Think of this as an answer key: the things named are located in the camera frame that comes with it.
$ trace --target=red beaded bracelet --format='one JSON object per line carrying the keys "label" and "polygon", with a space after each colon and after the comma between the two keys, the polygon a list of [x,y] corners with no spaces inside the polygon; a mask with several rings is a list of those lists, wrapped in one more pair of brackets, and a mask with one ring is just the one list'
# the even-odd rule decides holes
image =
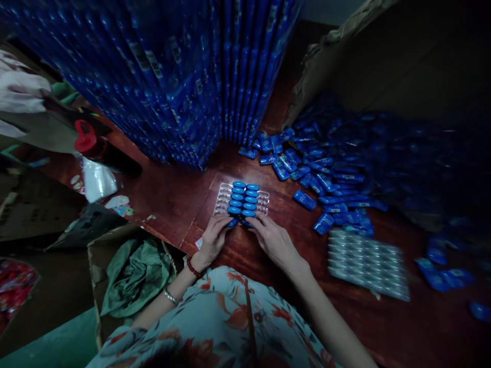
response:
{"label": "red beaded bracelet", "polygon": [[189,270],[198,278],[198,279],[201,279],[203,277],[203,273],[199,273],[198,271],[196,271],[194,269],[193,266],[191,266],[191,257],[188,257],[186,259],[186,263],[188,264],[188,268]]}

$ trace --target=woman's left hand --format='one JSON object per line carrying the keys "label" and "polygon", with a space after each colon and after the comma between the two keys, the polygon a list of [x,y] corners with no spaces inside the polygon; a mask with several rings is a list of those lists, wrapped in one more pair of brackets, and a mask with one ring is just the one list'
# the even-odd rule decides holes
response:
{"label": "woman's left hand", "polygon": [[225,245],[225,234],[231,227],[225,227],[232,217],[229,215],[212,216],[205,232],[203,233],[203,244],[201,250],[193,255],[192,266],[198,272],[203,272],[220,254]]}

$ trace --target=person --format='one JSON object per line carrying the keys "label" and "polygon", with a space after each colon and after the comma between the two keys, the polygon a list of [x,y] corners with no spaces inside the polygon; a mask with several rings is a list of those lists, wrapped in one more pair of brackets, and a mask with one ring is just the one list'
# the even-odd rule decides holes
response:
{"label": "person", "polygon": [[208,268],[225,244],[231,220],[228,215],[210,219],[189,266],[131,327],[119,327],[88,367],[334,367],[334,362],[345,368],[377,367],[288,232],[271,218],[246,218],[249,231],[298,290],[315,333],[273,288],[230,267]]}

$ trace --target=red bottle cap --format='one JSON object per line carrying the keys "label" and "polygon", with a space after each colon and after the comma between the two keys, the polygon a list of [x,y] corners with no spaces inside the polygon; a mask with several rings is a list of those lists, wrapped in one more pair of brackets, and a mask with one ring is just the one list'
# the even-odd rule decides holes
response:
{"label": "red bottle cap", "polygon": [[[88,130],[88,133],[85,133],[82,130],[82,124]],[[77,129],[79,134],[78,138],[75,140],[75,149],[84,156],[94,156],[99,154],[101,151],[100,145],[97,145],[99,138],[96,136],[92,125],[85,120],[77,120],[75,122],[75,129]]]}

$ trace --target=bottle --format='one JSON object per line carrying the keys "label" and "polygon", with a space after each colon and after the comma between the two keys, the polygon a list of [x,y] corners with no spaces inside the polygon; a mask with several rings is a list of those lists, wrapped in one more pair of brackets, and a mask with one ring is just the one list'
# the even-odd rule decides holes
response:
{"label": "bottle", "polygon": [[[82,125],[89,130],[85,133]],[[75,149],[89,160],[104,165],[123,176],[135,177],[142,173],[141,165],[126,153],[113,146],[108,140],[97,136],[94,128],[85,120],[77,120],[75,128],[79,134]]]}

